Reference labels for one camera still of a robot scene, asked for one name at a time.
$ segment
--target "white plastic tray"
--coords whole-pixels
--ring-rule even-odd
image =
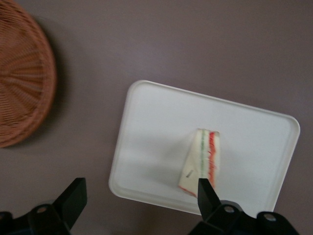
[[[216,193],[250,216],[274,209],[300,134],[297,120],[149,81],[129,89],[110,189],[120,197],[200,214],[178,188],[197,128],[219,131]]]

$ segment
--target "woven rim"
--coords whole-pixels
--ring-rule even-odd
[[[24,140],[43,122],[56,88],[52,50],[38,24],[0,1],[0,147]]]

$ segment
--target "black robotic claw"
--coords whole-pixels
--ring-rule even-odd
[[[86,203],[86,180],[76,178],[53,204],[37,206],[16,219],[0,212],[0,235],[69,235]]]
[[[198,205],[203,221],[189,235],[299,235],[278,213],[260,212],[255,219],[235,203],[222,203],[207,179],[199,179]]]

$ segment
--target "wicker basket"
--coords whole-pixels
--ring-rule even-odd
[[[56,70],[37,23],[11,0],[0,0],[0,147],[18,143],[46,117]]]

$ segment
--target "gray table surface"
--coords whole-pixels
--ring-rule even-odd
[[[200,216],[108,187],[126,92],[140,79],[294,116],[301,134],[275,211],[313,234],[311,1],[18,0],[55,52],[46,121],[0,149],[0,209],[22,215],[86,177],[74,235],[188,234]]]

